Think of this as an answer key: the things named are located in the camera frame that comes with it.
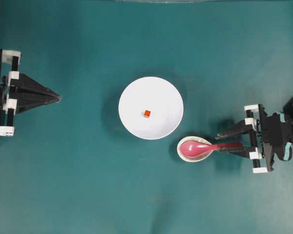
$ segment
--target teal tabletop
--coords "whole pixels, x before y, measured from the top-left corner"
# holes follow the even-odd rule
[[[244,105],[282,111],[293,0],[2,0],[1,48],[21,51],[20,71],[62,100],[15,116],[15,136],[0,138],[0,234],[293,234],[293,159],[255,175],[238,156],[176,152],[243,119]],[[122,91],[145,76],[184,101],[163,139],[119,119]]]

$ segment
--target small orange block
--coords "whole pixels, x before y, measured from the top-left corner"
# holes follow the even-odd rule
[[[146,110],[144,113],[144,117],[149,118],[151,115],[151,111]]]

